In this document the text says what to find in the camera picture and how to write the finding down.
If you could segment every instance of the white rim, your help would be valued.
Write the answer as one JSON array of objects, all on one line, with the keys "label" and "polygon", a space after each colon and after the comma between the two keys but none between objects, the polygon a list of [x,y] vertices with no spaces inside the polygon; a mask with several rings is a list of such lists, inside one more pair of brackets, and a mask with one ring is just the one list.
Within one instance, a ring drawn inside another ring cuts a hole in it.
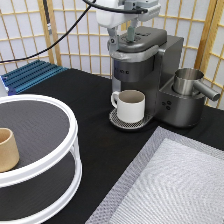
[{"label": "white rim", "polygon": [[17,219],[12,221],[0,221],[0,223],[1,224],[9,224],[9,223],[10,224],[39,224],[50,219],[52,216],[54,216],[60,210],[62,210],[76,193],[81,181],[81,177],[82,177],[81,160],[76,159],[76,155],[74,154],[74,152],[72,152],[72,155],[75,160],[75,175],[67,191],[57,201],[55,201],[52,205],[45,208],[41,212],[38,212],[34,215],[28,216],[23,219]]},{"label": "white rim", "polygon": [[78,125],[76,118],[72,110],[66,104],[64,104],[59,100],[40,95],[18,95],[18,96],[2,97],[0,98],[0,104],[6,102],[24,101],[24,100],[33,100],[33,101],[36,100],[46,102],[62,109],[69,118],[70,122],[69,132],[65,137],[64,141],[47,156],[20,169],[9,171],[6,173],[1,173],[0,188],[26,181],[50,169],[68,153],[68,151],[72,148],[72,145],[74,144],[77,138]]}]

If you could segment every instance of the tan cup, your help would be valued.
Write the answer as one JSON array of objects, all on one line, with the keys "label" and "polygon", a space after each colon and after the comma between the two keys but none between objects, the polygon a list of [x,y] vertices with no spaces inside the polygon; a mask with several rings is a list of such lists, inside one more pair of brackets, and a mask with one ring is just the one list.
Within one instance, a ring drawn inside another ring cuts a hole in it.
[{"label": "tan cup", "polygon": [[13,132],[0,128],[0,173],[12,169],[19,162],[19,151]]}]

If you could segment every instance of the black table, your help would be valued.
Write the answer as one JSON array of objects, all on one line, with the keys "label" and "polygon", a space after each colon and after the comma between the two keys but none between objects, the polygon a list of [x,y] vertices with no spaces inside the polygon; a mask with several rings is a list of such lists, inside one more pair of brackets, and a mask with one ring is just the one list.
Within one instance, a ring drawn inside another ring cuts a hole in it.
[{"label": "black table", "polygon": [[201,122],[191,129],[154,120],[139,132],[125,133],[109,122],[111,91],[111,80],[70,69],[24,92],[63,101],[79,125],[81,184],[70,203],[47,224],[85,223],[158,126],[224,150],[224,111],[205,107]]}]

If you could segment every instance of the black wire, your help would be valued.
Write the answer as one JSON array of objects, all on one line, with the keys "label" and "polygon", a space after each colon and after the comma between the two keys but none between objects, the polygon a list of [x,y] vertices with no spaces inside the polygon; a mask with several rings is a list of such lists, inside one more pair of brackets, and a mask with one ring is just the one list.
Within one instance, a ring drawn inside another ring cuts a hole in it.
[{"label": "black wire", "polygon": [[137,8],[137,9],[133,9],[133,10],[124,10],[124,9],[113,9],[113,8],[108,8],[105,6],[101,6],[101,5],[97,5],[97,4],[93,4],[94,2],[90,2],[88,0],[83,0],[86,4],[97,8],[97,9],[101,9],[104,11],[108,11],[108,12],[116,12],[116,13],[124,13],[124,14],[144,14],[147,13],[148,10],[147,9],[142,9],[142,8]]},{"label": "black wire", "polygon": [[54,44],[52,44],[50,47],[48,47],[47,49],[41,51],[41,52],[38,52],[34,55],[31,55],[29,57],[26,57],[26,58],[20,58],[20,59],[12,59],[12,60],[6,60],[6,61],[0,61],[0,63],[6,63],[6,62],[13,62],[13,61],[22,61],[22,60],[27,60],[27,59],[30,59],[30,58],[33,58],[33,57],[36,57],[48,50],[50,50],[51,48],[53,48],[56,44],[58,44],[61,40],[63,40],[75,27],[76,25],[79,23],[79,21],[82,19],[82,17],[89,11],[89,9],[91,8],[92,6],[89,6],[84,12],[83,14],[77,19],[77,21],[74,23],[74,25],[60,38],[58,39]]}]

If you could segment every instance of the two-tier stand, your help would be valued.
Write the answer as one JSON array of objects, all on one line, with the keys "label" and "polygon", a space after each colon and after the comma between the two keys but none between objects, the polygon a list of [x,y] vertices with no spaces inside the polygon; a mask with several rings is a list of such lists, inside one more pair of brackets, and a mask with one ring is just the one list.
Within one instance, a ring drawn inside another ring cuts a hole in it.
[{"label": "two-tier stand", "polygon": [[42,223],[65,207],[80,184],[75,116],[50,97],[2,97],[0,128],[13,131],[20,154],[16,167],[0,173],[0,224]]}]

